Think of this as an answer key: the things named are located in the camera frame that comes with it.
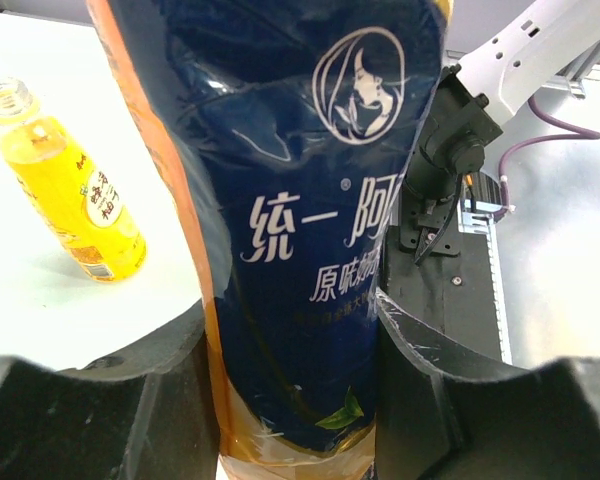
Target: printed label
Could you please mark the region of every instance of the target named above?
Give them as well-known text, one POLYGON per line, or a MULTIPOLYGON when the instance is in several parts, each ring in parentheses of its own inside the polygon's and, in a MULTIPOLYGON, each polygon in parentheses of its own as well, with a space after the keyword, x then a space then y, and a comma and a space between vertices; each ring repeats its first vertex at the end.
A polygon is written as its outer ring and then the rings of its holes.
POLYGON ((345 295, 349 289, 362 285, 372 277, 380 265, 382 244, 364 253, 361 258, 353 257, 343 265, 329 265, 318 269, 316 287, 310 302, 328 302, 340 295, 345 295))
POLYGON ((402 45, 382 27, 367 27, 338 41, 320 59, 313 72, 313 101, 322 123, 342 142, 365 145, 385 135, 402 109, 406 82, 402 45), (393 57, 393 65, 383 66, 383 75, 368 70, 365 45, 369 52, 384 49, 383 62, 393 57))
POLYGON ((100 170, 89 177, 86 196, 87 215, 96 227, 110 227, 122 213, 124 205, 118 192, 100 170))
POLYGON ((107 267, 104 263, 98 265, 89 265, 83 263, 82 265, 87 269, 87 272, 89 272, 89 275, 92 277, 107 279, 113 278, 113 272, 109 270, 109 267, 107 267))
POLYGON ((93 246, 70 248, 69 252, 78 262, 83 264, 97 264, 103 260, 100 251, 93 246))
MULTIPOLYGON (((290 195, 289 192, 280 192, 268 201, 264 195, 256 198, 249 217, 249 227, 253 230, 253 252, 242 252, 240 258, 243 261, 256 263, 263 260, 269 263, 275 259, 289 260, 293 256, 291 234, 296 233, 296 225, 290 204, 299 200, 300 195, 290 195)), ((319 213, 301 218, 300 223, 320 222, 337 216, 337 211, 319 213)))
POLYGON ((382 233, 393 197, 400 187, 400 182, 397 180, 398 174, 378 178, 365 177, 362 180, 351 237, 344 242, 347 248, 351 248, 368 229, 374 229, 369 234, 372 240, 382 233))

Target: table surface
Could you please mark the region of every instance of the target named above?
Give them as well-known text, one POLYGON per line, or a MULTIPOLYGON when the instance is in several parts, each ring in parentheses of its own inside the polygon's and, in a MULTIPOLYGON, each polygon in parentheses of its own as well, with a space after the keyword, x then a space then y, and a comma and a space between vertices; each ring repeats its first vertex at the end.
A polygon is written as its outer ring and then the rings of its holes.
POLYGON ((22 79, 115 182, 147 239, 119 284, 86 277, 29 204, 0 155, 0 355, 82 368, 200 299, 173 203, 93 28, 0 14, 0 76, 22 79))

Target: purple cable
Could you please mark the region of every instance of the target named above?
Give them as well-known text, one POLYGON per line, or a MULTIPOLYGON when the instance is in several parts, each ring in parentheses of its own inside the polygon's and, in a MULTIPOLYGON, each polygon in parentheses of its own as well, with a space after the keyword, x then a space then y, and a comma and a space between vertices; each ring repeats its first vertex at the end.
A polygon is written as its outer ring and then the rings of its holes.
POLYGON ((500 177, 500 194, 502 196, 503 207, 494 213, 495 221, 502 220, 502 218, 511 211, 511 200, 509 197, 509 186, 507 175, 505 174, 505 166, 509 158, 516 153, 518 150, 528 147, 529 145, 535 145, 536 143, 549 142, 552 140, 600 140, 600 132, 589 130, 588 128, 578 127, 571 125, 570 123, 563 122, 557 118, 552 117, 548 113, 543 112, 538 107, 535 97, 529 99, 529 108, 540 120, 553 125, 554 127, 561 128, 573 133, 562 133, 556 135, 544 135, 542 137, 530 138, 524 142, 520 142, 514 145, 509 150, 504 152, 498 163, 498 176, 500 177))

